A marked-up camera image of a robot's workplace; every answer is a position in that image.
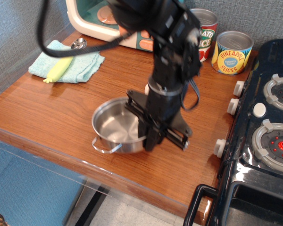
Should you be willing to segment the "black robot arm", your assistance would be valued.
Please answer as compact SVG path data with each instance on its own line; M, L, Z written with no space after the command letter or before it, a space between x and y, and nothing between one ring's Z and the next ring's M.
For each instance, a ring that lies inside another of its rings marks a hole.
M110 0L108 4L119 26L129 33L147 31L154 41L148 94L127 92L126 108L139 119L144 149L153 150L164 138L185 148L192 131L181 109L201 68L199 20L177 0Z

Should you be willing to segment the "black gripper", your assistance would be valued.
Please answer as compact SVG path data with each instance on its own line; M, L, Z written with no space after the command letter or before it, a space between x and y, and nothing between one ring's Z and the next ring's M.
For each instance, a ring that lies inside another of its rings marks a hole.
M146 137L145 150L151 152L164 138L186 149L192 130L181 115L187 85L174 96L164 96L150 89L145 95L128 90L126 109L138 117L138 137Z

